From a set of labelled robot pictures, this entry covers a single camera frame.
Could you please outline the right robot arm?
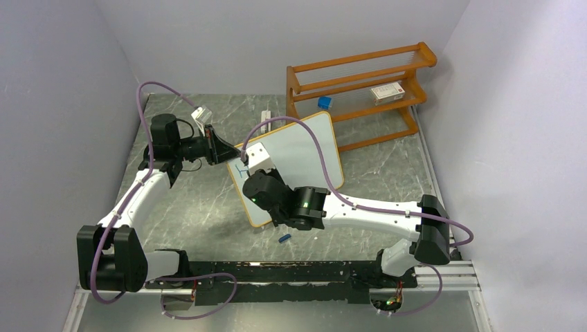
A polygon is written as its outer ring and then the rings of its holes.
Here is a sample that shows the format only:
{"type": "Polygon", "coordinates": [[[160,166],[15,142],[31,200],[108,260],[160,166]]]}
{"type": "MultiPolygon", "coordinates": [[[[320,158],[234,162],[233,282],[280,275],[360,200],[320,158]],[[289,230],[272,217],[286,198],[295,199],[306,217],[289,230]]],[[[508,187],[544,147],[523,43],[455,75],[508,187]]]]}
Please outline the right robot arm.
{"type": "Polygon", "coordinates": [[[297,230],[359,228],[401,237],[383,249],[373,275],[381,286],[391,286],[417,264],[447,265],[450,260],[448,215],[436,196],[419,201],[386,202],[337,196],[321,187],[291,189],[273,172],[256,171],[242,188],[244,196],[269,213],[274,225],[297,230]]]}

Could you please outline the yellow framed whiteboard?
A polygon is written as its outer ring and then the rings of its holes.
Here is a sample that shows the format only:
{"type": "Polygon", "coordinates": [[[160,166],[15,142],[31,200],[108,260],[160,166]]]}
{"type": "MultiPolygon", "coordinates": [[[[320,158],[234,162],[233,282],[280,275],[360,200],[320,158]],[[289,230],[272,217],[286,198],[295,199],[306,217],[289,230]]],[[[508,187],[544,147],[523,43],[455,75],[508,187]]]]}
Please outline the yellow framed whiteboard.
{"type": "MultiPolygon", "coordinates": [[[[334,126],[326,111],[303,118],[302,121],[312,130],[322,149],[329,179],[335,188],[345,182],[343,168],[338,152],[334,126]]],[[[247,147],[260,142],[267,149],[271,160],[290,188],[300,186],[327,187],[316,146],[311,136],[297,123],[285,125],[249,141],[247,147]]],[[[228,162],[227,168],[246,211],[249,223],[260,228],[271,222],[268,212],[257,207],[242,193],[243,184],[248,177],[247,167],[239,158],[228,162]]]]}

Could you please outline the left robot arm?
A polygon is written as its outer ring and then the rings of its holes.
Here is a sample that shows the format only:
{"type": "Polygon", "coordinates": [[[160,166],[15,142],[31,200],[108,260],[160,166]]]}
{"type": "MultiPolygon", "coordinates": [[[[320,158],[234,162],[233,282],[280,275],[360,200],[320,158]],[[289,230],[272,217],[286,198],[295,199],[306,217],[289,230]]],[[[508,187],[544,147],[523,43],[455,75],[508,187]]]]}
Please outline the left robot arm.
{"type": "Polygon", "coordinates": [[[189,283],[192,269],[186,251],[156,249],[145,252],[141,228],[156,204],[178,179],[183,162],[205,159],[209,165],[240,156],[234,145],[204,125],[181,138],[179,119],[171,113],[154,116],[151,143],[132,186],[116,207],[96,225],[77,233],[78,271],[85,290],[137,292],[145,283],[164,278],[173,287],[189,283]]]}

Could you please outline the blue marker cap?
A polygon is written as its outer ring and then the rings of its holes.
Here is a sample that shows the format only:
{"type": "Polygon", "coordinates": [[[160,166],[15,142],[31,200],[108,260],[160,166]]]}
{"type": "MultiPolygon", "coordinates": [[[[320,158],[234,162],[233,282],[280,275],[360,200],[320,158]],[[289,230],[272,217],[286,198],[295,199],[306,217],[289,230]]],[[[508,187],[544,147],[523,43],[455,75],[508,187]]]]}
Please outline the blue marker cap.
{"type": "Polygon", "coordinates": [[[283,242],[285,242],[286,240],[288,240],[288,239],[290,239],[290,238],[291,238],[291,235],[290,235],[290,234],[286,234],[286,235],[284,235],[284,236],[280,237],[280,238],[278,239],[278,242],[279,242],[279,243],[283,243],[283,242]]]}

